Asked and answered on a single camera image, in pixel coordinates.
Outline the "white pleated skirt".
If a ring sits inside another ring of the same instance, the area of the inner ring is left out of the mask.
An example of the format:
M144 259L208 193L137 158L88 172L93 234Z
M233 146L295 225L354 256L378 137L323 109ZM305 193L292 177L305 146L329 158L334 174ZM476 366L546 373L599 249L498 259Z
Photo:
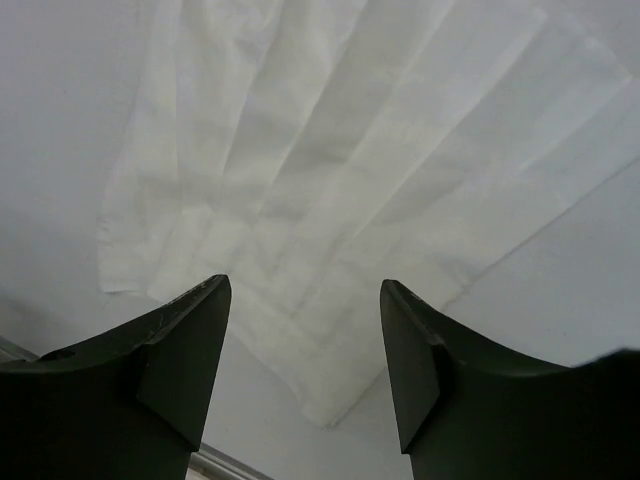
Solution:
M635 1L163 1L101 288L217 274L311 422L382 370L383 280L437 307L639 155Z

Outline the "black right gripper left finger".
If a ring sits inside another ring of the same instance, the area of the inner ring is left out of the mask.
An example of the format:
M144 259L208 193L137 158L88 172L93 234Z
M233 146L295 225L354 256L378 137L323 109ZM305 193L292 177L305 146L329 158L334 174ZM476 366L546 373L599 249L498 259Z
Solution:
M182 479L198 451L231 305L215 275L36 360L1 366L5 479Z

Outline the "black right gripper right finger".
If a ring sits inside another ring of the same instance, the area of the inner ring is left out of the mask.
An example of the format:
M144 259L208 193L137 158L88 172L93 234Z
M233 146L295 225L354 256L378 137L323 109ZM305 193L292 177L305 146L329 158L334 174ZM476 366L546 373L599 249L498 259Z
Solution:
M507 348L386 280L400 447L417 479L635 479L639 354L564 367Z

